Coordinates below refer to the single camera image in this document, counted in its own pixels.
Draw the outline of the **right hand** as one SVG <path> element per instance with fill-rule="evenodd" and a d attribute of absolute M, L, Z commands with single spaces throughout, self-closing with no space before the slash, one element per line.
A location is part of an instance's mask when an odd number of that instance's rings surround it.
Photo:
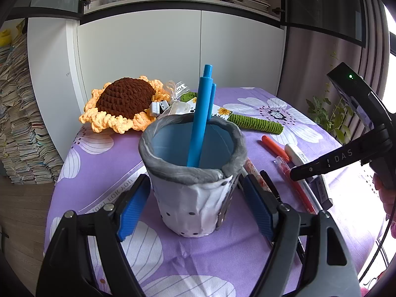
<path fill-rule="evenodd" d="M 379 192 L 379 197 L 383 203 L 383 208 L 386 212 L 387 218 L 390 219 L 391 211 L 395 201 L 395 190 L 389 190 L 385 188 L 377 174 L 374 174 L 373 176 L 373 183 L 375 189 Z"/>

